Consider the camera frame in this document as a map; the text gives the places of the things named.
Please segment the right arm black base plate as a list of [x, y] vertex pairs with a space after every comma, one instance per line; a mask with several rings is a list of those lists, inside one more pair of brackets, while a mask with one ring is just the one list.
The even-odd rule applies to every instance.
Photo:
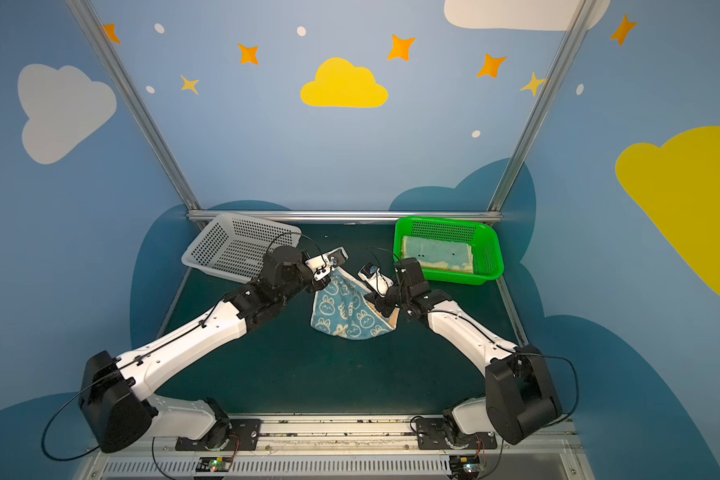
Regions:
[[493, 432], [466, 434], [454, 420], [443, 417], [414, 416], [409, 421], [419, 450], [496, 450]]

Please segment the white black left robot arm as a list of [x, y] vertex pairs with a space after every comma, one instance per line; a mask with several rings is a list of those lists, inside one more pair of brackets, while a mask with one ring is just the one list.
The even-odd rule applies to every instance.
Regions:
[[158, 395], [158, 389], [208, 353], [275, 318], [299, 293], [324, 289], [347, 258], [341, 247], [309, 257], [296, 247], [279, 246], [264, 255], [256, 277], [196, 319], [119, 356], [102, 351], [91, 357], [78, 405], [100, 450], [118, 452], [144, 437], [177, 437], [207, 450], [222, 449], [232, 427], [215, 400], [173, 399]]

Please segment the pale yellow towel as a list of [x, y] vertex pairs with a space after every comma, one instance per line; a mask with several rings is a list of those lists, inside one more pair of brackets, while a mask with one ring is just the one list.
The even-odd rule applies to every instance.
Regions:
[[474, 272], [471, 247], [465, 243], [404, 236], [402, 253], [405, 258], [415, 258], [426, 269]]

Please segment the right green circuit board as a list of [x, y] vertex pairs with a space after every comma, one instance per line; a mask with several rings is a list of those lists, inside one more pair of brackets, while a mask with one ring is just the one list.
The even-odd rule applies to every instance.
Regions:
[[451, 480], [475, 480], [484, 471], [478, 456], [450, 456], [449, 469]]

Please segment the left aluminium frame post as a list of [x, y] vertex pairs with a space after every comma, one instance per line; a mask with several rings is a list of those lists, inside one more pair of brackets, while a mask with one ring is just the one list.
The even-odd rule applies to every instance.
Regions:
[[106, 34], [104, 25], [101, 23], [94, 6], [90, 1], [84, 0], [69, 0], [66, 4], [187, 208], [187, 219], [199, 229], [203, 229], [207, 225], [207, 221], [193, 220], [189, 216], [190, 213], [202, 209], [200, 202], [190, 187], [164, 136], [159, 131], [135, 82], [120, 58], [116, 45]]

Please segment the aluminium back frame rail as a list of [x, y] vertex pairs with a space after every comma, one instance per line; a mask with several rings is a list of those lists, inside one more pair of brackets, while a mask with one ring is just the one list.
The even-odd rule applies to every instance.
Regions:
[[361, 223], [395, 223], [406, 217], [428, 217], [496, 223], [502, 219], [497, 211], [463, 211], [463, 212], [405, 212], [405, 211], [277, 211], [277, 210], [189, 210], [191, 221], [210, 221], [222, 214], [241, 214], [284, 223], [330, 223], [330, 224], [361, 224]]

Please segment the white perforated plastic basket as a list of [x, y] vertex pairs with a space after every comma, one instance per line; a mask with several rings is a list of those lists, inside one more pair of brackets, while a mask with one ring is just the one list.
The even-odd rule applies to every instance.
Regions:
[[278, 246], [297, 246], [298, 227], [235, 213], [211, 220], [190, 243], [182, 263], [207, 275], [247, 283], [263, 267], [263, 255]]

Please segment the teal patterned towel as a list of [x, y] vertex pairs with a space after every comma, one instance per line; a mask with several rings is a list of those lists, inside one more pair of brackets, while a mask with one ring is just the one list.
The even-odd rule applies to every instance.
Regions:
[[341, 268], [330, 275], [330, 283], [315, 293], [310, 326], [326, 335], [362, 341], [391, 333], [397, 328], [399, 310], [383, 317], [364, 296], [371, 293]]

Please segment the aluminium frame post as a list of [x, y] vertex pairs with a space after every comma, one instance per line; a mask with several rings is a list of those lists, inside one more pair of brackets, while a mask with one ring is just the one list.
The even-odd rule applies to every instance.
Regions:
[[487, 208], [491, 215], [498, 216], [501, 213], [585, 36], [607, 11], [609, 4], [609, 1], [580, 1], [574, 10], [570, 25], [547, 72], [547, 80], [537, 92], [527, 122], [491, 197]]
[[69, 0], [66, 4], [187, 208], [187, 219], [199, 229], [203, 229], [207, 225], [207, 221], [193, 220], [189, 216], [190, 213], [202, 209], [200, 202], [190, 187], [164, 136], [159, 131], [135, 82], [120, 58], [116, 45], [106, 34], [104, 25], [101, 23], [94, 6], [90, 1], [84, 0]]

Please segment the left green circuit board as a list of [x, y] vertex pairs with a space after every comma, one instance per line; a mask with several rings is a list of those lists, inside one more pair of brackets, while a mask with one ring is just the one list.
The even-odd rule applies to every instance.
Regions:
[[228, 472], [233, 464], [231, 457], [201, 457], [195, 471], [197, 473]]

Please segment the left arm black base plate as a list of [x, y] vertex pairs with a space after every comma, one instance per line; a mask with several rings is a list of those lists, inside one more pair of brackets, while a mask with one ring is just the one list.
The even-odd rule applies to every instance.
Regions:
[[257, 448], [262, 421], [258, 418], [232, 418], [218, 421], [199, 440], [179, 437], [176, 451], [240, 452]]

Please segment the right aluminium frame post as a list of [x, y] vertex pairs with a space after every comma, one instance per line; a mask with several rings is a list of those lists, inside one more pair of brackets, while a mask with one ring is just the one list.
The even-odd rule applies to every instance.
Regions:
[[570, 25], [547, 72], [547, 80], [537, 92], [527, 122], [491, 197], [487, 208], [491, 215], [498, 216], [501, 213], [585, 36], [607, 11], [609, 4], [609, 1], [580, 1], [574, 10]]

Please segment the green circuit board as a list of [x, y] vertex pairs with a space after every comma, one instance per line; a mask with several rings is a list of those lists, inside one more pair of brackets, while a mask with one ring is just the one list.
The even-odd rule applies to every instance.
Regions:
[[195, 471], [197, 473], [228, 472], [233, 464], [231, 457], [201, 457]]
[[451, 480], [475, 480], [484, 471], [478, 456], [450, 456], [449, 469]]

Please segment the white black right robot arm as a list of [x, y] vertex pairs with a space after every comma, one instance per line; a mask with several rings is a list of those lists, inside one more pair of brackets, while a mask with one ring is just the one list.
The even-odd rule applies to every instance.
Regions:
[[443, 414], [446, 438], [457, 444], [469, 435], [494, 433], [516, 445], [564, 417], [547, 365], [532, 345], [519, 346], [495, 334], [464, 311], [453, 297], [433, 289], [420, 263], [405, 258], [390, 279], [368, 263], [359, 272], [371, 289], [365, 295], [383, 317], [404, 312], [456, 347], [483, 375], [484, 395]]

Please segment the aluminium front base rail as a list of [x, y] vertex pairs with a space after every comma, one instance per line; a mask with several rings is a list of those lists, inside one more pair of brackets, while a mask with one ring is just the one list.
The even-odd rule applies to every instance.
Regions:
[[[248, 415], [262, 421], [257, 448], [176, 451], [174, 438], [141, 440], [85, 460], [78, 479], [449, 479], [450, 456], [478, 456], [477, 479], [591, 479], [594, 472], [572, 422], [496, 450], [419, 450], [417, 415]], [[228, 472], [197, 473], [201, 457], [231, 457]]]

